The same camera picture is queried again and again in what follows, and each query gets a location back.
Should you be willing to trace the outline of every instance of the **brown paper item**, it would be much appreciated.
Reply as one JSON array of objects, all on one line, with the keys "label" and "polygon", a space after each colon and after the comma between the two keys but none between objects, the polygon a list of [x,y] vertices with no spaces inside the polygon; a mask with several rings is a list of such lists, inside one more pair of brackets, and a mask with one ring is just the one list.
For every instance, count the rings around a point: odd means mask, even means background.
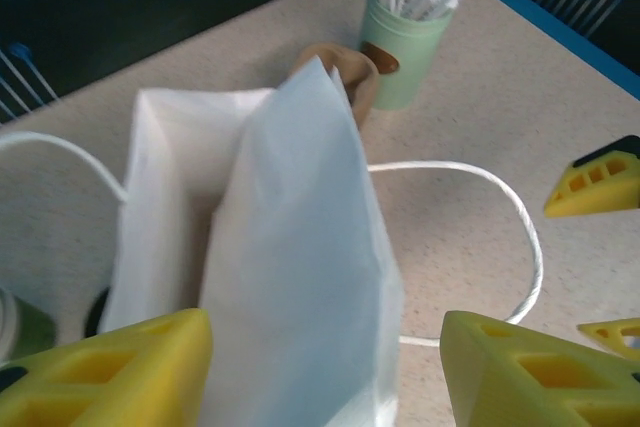
[{"label": "brown paper item", "polygon": [[336,67],[344,84],[358,129],[364,124],[378,91],[380,74],[366,55],[333,43],[313,44],[302,51],[289,76],[314,56],[320,57],[328,73]]}]

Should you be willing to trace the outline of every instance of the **table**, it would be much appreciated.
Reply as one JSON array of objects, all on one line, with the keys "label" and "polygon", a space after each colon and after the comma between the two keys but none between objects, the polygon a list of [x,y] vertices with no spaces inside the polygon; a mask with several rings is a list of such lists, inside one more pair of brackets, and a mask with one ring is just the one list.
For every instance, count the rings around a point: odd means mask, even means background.
[{"label": "table", "polygon": [[[318,41],[355,46],[365,0],[276,0],[160,52],[3,128],[64,137],[122,178],[138,89],[275,86]],[[465,0],[414,105],[374,112],[371,163],[444,159],[482,166],[530,207],[546,260],[523,325],[570,340],[580,322],[640,315],[636,212],[546,220],[542,206],[572,160],[640,133],[638,102],[498,0]],[[117,204],[94,173],[47,145],[0,161],[0,282],[49,312],[60,342],[82,335],[108,284]],[[497,188],[451,171],[374,178],[406,283],[404,332],[437,335],[444,312],[505,317],[531,277],[530,253]],[[401,347],[397,425],[452,425],[436,349]]]}]

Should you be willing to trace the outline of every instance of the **beige table surface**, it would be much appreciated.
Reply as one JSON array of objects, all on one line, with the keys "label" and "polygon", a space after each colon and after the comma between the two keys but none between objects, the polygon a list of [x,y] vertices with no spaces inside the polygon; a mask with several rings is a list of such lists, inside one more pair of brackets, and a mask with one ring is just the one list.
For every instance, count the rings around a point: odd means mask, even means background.
[{"label": "beige table surface", "polygon": [[[275,86],[307,44],[355,45],[363,8],[364,0],[277,0],[2,132],[59,135],[122,178],[138,89]],[[458,160],[509,182],[537,223],[547,269],[523,325],[580,340],[578,322],[640,315],[640,217],[551,221],[542,205],[570,161],[629,133],[640,134],[634,98],[498,0],[465,0],[414,105],[374,113],[363,136],[371,162]],[[529,284],[530,252],[498,189],[450,171],[376,175],[406,282],[405,333],[437,335],[451,309],[510,313]],[[0,199],[0,282],[52,314],[61,342],[78,339],[109,282],[115,200],[86,166],[45,145],[2,154]],[[438,351],[401,349],[397,425],[452,425]]]}]

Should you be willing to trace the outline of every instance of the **white paper bag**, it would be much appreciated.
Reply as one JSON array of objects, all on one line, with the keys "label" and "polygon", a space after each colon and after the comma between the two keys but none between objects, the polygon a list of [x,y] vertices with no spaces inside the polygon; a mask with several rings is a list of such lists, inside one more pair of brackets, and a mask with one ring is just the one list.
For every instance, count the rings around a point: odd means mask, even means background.
[{"label": "white paper bag", "polygon": [[132,136],[101,330],[202,279],[200,425],[393,425],[402,285],[339,78],[315,59],[270,95],[146,92]]}]

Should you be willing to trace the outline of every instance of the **blue table edge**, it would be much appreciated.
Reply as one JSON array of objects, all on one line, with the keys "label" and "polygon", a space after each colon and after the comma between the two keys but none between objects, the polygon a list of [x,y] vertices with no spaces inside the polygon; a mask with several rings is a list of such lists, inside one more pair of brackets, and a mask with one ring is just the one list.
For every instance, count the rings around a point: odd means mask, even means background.
[{"label": "blue table edge", "polygon": [[500,0],[609,80],[640,100],[638,75],[556,19],[533,0]]}]

